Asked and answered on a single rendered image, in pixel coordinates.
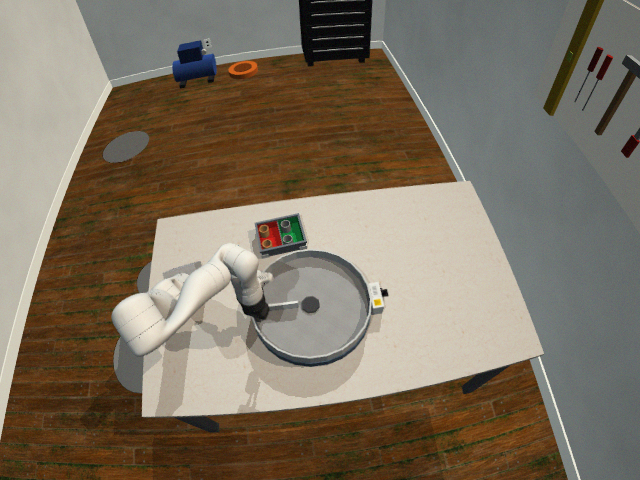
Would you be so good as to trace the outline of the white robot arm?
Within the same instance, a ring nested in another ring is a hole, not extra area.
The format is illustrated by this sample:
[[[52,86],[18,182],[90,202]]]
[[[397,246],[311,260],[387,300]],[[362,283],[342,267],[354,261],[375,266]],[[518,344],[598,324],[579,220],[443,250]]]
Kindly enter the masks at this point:
[[[152,294],[138,293],[121,301],[112,312],[112,322],[131,352],[145,356],[164,344],[230,280],[238,295],[253,295],[259,287],[258,265],[252,252],[233,243],[223,244],[208,263],[190,275],[179,273],[181,277],[157,283],[149,291]]]

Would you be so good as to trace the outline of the grey round turntable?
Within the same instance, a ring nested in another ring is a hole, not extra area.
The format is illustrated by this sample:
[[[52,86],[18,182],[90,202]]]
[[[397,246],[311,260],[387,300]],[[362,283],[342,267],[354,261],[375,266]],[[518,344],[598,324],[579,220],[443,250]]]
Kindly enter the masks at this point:
[[[271,353],[299,366],[328,365],[355,350],[370,314],[381,314],[388,296],[352,262],[326,250],[291,252],[263,272],[274,278],[262,285],[270,311],[262,322],[252,317],[255,330]]]

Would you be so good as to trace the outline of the grey crate with red and green compartments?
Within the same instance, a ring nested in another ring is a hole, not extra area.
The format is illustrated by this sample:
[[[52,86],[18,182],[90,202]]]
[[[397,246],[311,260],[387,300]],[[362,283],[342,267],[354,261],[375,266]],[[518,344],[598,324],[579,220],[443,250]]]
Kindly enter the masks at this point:
[[[291,231],[289,233],[282,232],[281,222],[284,221],[284,220],[288,220],[290,222]],[[261,235],[259,236],[260,231],[258,229],[262,225],[267,225],[268,228],[269,228],[270,235],[267,238],[262,238]],[[277,228],[277,226],[278,226],[278,228]],[[292,251],[296,251],[296,250],[307,249],[307,244],[306,244],[307,240],[306,240],[306,236],[305,236],[305,233],[304,233],[304,229],[303,229],[303,226],[302,226],[302,222],[301,222],[299,213],[257,222],[256,225],[255,225],[255,229],[256,229],[256,235],[257,235],[257,240],[258,240],[258,245],[259,245],[259,251],[261,253],[262,259],[263,258],[267,258],[269,256],[273,256],[273,255],[292,252]],[[279,232],[278,232],[278,230],[279,230]],[[289,244],[285,244],[284,245],[283,244],[283,237],[285,235],[291,235],[292,238],[293,238],[293,243],[289,243]],[[261,238],[261,241],[260,241],[259,237]],[[263,246],[261,246],[261,243],[266,239],[271,240],[273,247],[267,248],[267,249],[262,249]],[[281,245],[281,243],[282,243],[282,245]]]

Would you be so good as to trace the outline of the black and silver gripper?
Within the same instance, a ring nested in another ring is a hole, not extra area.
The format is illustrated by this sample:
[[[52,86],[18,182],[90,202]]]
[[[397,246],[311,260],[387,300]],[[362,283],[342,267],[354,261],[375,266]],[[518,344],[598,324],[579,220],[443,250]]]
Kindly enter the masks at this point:
[[[242,310],[245,315],[265,320],[268,316],[270,308],[266,303],[262,285],[271,283],[273,281],[273,276],[271,273],[257,270],[257,278],[259,281],[259,287],[253,295],[240,296],[236,292],[235,294],[237,301],[243,308]]]

